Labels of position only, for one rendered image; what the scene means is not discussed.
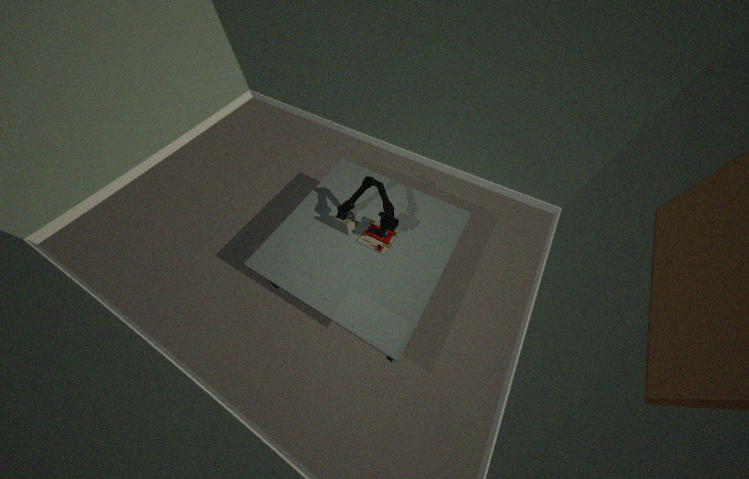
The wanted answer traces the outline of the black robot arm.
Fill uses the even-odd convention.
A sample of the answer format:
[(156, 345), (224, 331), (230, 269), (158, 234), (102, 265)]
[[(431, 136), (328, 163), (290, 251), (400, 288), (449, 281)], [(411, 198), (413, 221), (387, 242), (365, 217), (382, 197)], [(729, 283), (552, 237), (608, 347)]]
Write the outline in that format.
[[(386, 227), (386, 231), (393, 232), (395, 228), (398, 226), (399, 220), (394, 218), (394, 207), (390, 203), (386, 191), (384, 189), (383, 183), (380, 183), (376, 181), (372, 177), (366, 177), (362, 183), (362, 186), (356, 191), (356, 193), (346, 202), (344, 202), (341, 206), (338, 207), (338, 214), (337, 218), (346, 220), (347, 213), (350, 210), (353, 210), (355, 207), (355, 202), (360, 198), (360, 196), (370, 187), (375, 186), (377, 187), (380, 197), (383, 202), (383, 212), (379, 213), (379, 216), (381, 217), (381, 223), (388, 224)], [(391, 214), (391, 215), (390, 215)]]

